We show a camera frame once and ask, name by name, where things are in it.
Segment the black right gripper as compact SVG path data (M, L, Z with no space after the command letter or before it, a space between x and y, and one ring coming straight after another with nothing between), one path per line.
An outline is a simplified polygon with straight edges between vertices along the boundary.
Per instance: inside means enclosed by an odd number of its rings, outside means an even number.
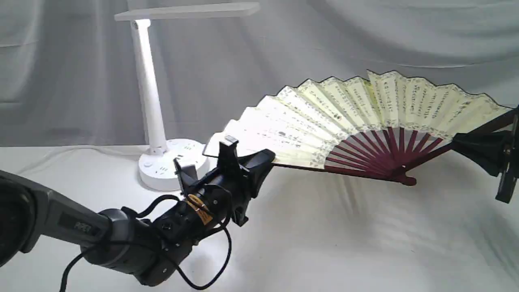
M489 175L500 174L495 199L510 203L518 180L518 110L513 110L510 130L491 133L458 133L452 140L453 150L478 164Z

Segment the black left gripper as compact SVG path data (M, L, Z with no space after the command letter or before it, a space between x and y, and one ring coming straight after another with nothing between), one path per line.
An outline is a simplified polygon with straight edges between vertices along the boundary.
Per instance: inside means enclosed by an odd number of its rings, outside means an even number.
M231 221L245 225L249 203L257 198L275 158L269 149L238 157L240 170L215 177L194 194L182 194L184 198L174 206L174 227L214 228Z

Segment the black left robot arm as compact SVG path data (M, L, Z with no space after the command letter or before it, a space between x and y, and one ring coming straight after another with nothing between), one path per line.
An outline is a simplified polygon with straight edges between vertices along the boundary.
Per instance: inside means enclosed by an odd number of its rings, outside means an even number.
M217 166L202 178L195 166L181 166L174 159L183 199L161 195L140 213L128 207L95 213L49 187L1 171L1 264L17 253L29 253L40 236L47 236L81 250L63 272L62 292L73 266L82 259L133 275L144 286L155 287L178 272L191 288L205 290L229 263L228 224L241 227L248 222L248 204L274 166L273 151L239 157L237 146L237 140L220 142ZM208 284L198 286L180 263L195 245L220 231L228 240L226 259Z

